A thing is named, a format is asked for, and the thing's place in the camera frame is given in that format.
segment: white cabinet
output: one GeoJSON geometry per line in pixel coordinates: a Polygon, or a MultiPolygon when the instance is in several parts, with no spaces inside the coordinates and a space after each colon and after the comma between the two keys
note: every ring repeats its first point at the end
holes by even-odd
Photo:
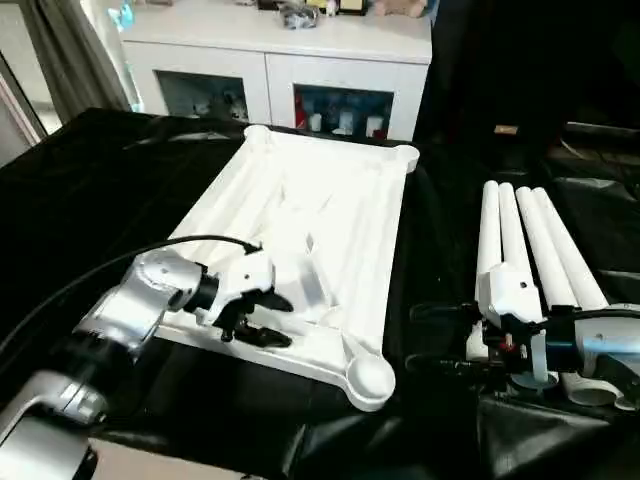
{"type": "Polygon", "coordinates": [[[232,0],[135,13],[123,41],[145,112],[413,137],[431,62],[426,18],[323,17],[290,31],[277,12],[232,0]]]}
{"type": "Polygon", "coordinates": [[[264,54],[125,42],[144,111],[271,123],[264,54]]]}
{"type": "Polygon", "coordinates": [[[340,117],[347,115],[352,131],[363,136],[367,118],[378,117],[385,132],[381,136],[411,140],[427,69],[426,65],[267,54],[271,121],[298,127],[297,101],[307,117],[320,115],[321,131],[342,129],[340,117]]]}

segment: black cable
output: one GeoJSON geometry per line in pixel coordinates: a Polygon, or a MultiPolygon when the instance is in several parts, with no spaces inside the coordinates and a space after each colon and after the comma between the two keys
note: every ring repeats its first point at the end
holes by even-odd
{"type": "Polygon", "coordinates": [[[532,325],[532,332],[534,334],[539,333],[541,330],[544,330],[545,328],[551,327],[554,324],[561,323],[561,322],[579,322],[581,320],[591,320],[593,318],[615,318],[615,317],[635,318],[640,320],[640,311],[626,310],[623,308],[620,308],[620,309],[605,308],[602,310],[578,311],[570,315],[564,315],[562,317],[556,317],[541,323],[536,323],[535,325],[532,325]]]}
{"type": "Polygon", "coordinates": [[[119,263],[119,262],[121,262],[123,260],[128,260],[128,259],[131,259],[133,257],[136,257],[136,256],[140,255],[141,253],[145,253],[145,252],[148,252],[148,251],[151,251],[151,250],[156,250],[156,249],[162,248],[162,247],[168,247],[170,245],[177,245],[177,244],[180,244],[180,243],[196,242],[196,241],[202,241],[202,240],[207,240],[207,241],[212,241],[213,240],[213,241],[219,241],[219,242],[234,243],[234,244],[240,245],[242,248],[244,248],[244,250],[245,250],[245,252],[247,254],[253,253],[253,252],[257,252],[258,250],[260,250],[259,247],[256,247],[255,245],[251,245],[248,242],[244,242],[242,240],[238,240],[237,238],[225,237],[224,235],[189,235],[189,236],[186,236],[186,237],[171,238],[169,240],[163,240],[161,242],[152,243],[150,245],[147,245],[146,247],[141,247],[141,248],[138,248],[136,250],[131,250],[129,252],[126,252],[126,253],[123,253],[121,255],[118,255],[117,257],[114,257],[111,260],[108,260],[108,261],[98,265],[97,267],[92,268],[91,270],[83,273],[79,277],[76,277],[74,280],[72,280],[71,282],[67,283],[64,287],[62,287],[59,290],[55,291],[53,294],[49,295],[42,302],[40,302],[40,304],[38,306],[36,306],[33,310],[31,310],[20,321],[20,323],[18,323],[13,328],[13,330],[11,330],[11,332],[9,332],[9,334],[5,337],[5,339],[2,341],[2,343],[0,343],[0,357],[4,354],[4,351],[11,344],[11,342],[16,337],[16,335],[24,327],[26,327],[29,324],[29,322],[31,322],[31,320],[33,320],[33,318],[38,313],[40,313],[45,307],[50,305],[54,300],[60,298],[62,295],[67,293],[69,290],[71,290],[71,289],[77,287],[78,285],[86,282],[89,278],[93,277],[96,273],[99,273],[99,272],[101,272],[101,271],[103,271],[103,270],[111,267],[112,265],[115,265],[116,263],[119,263]]]}

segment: black tablecloth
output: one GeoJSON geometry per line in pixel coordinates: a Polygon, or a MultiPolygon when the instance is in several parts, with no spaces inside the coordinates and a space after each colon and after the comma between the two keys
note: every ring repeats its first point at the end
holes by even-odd
{"type": "MultiPolygon", "coordinates": [[[[0,336],[79,273],[166,238],[237,150],[241,132],[91,110],[0,170],[0,336]]],[[[405,187],[385,329],[398,387],[381,411],[358,412],[329,385],[155,339],[96,434],[269,478],[488,478],[558,465],[574,478],[636,477],[635,416],[580,409],[558,392],[483,391],[431,368],[408,371],[405,361],[443,342],[459,349],[455,328],[434,333],[434,319],[444,331],[458,323],[443,324],[449,315],[432,307],[472,300],[489,178],[545,186],[608,298],[640,302],[638,169],[489,157],[473,146],[420,148],[405,187]],[[424,311],[432,312],[427,322],[416,314],[424,311]]],[[[125,269],[77,288],[17,338],[0,358],[1,401],[125,269]]]]}

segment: stuffed toy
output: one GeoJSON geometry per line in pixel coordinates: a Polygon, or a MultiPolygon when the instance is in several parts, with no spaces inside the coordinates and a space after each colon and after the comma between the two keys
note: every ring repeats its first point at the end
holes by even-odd
{"type": "Polygon", "coordinates": [[[376,15],[398,13],[418,18],[427,6],[427,0],[376,0],[376,15]]]}

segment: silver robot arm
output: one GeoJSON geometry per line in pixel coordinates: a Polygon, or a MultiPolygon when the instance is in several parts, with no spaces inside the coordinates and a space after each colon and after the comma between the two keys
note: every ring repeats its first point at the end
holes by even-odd
{"type": "Polygon", "coordinates": [[[0,412],[0,478],[80,478],[88,441],[52,420],[81,426],[101,421],[109,395],[133,368],[167,311],[184,309],[202,325],[219,326],[223,341],[236,337],[256,345],[288,346],[291,340],[285,335],[250,327],[244,317],[257,303],[291,310],[274,293],[274,282],[274,267],[264,251],[236,259],[215,275],[170,249],[138,256],[120,285],[103,295],[54,349],[47,369],[36,372],[0,412]],[[32,416],[34,407],[46,415],[32,416]]]}

